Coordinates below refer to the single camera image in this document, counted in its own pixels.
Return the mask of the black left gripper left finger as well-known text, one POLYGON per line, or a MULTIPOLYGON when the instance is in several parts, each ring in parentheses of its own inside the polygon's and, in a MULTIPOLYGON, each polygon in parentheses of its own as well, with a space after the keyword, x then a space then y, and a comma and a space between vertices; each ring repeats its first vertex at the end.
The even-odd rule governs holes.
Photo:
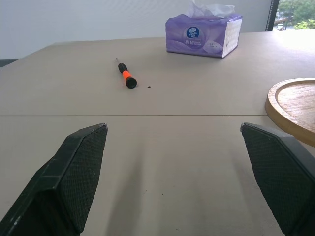
POLYGON ((68 135, 1 220, 0 234, 80 235, 98 186, 107 132, 100 123, 68 135))

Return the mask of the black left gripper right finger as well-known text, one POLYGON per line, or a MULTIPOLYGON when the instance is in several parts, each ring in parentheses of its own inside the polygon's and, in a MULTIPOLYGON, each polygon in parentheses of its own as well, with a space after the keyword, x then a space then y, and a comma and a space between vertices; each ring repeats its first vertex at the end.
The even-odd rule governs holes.
POLYGON ((245 141, 256 183, 282 233, 315 234, 315 158, 292 135, 244 122, 245 141))

